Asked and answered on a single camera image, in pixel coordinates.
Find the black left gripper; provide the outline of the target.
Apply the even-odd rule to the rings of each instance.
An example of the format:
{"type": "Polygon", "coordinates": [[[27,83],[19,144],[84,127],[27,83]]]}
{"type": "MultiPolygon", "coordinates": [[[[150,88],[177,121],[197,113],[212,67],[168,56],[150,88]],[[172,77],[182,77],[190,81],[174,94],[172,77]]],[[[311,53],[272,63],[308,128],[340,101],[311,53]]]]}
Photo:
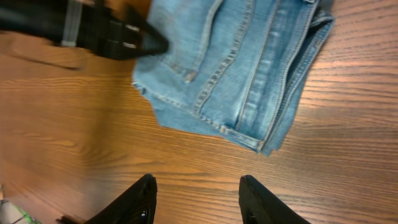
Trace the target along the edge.
{"type": "Polygon", "coordinates": [[[169,41],[134,7],[127,6],[124,22],[103,1],[89,5],[76,0],[1,0],[1,30],[114,60],[164,54],[169,48],[169,41]]]}

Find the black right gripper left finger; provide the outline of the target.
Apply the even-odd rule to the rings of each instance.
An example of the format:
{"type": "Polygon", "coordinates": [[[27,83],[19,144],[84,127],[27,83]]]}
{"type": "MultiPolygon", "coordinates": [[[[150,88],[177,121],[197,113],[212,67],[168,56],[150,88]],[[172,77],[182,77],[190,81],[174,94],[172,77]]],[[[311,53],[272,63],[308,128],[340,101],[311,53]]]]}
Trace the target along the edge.
{"type": "Polygon", "coordinates": [[[153,224],[157,204],[157,182],[145,174],[86,224],[153,224]]]}

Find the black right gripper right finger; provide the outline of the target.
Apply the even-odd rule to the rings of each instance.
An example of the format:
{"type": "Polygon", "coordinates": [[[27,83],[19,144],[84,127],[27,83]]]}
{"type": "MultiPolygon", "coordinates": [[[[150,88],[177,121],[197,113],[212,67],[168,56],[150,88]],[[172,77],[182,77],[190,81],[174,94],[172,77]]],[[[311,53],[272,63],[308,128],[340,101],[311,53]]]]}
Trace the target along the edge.
{"type": "Polygon", "coordinates": [[[239,207],[244,224],[310,224],[251,175],[240,178],[239,207]]]}

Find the light blue denim jeans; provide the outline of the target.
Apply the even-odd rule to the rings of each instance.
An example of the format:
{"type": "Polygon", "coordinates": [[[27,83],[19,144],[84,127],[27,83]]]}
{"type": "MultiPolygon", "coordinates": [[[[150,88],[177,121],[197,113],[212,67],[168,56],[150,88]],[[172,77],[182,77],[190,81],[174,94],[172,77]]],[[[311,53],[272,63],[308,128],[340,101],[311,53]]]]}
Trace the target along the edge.
{"type": "Polygon", "coordinates": [[[153,1],[148,21],[169,41],[140,58],[133,85],[161,126],[278,150],[329,37],[325,0],[153,1]]]}

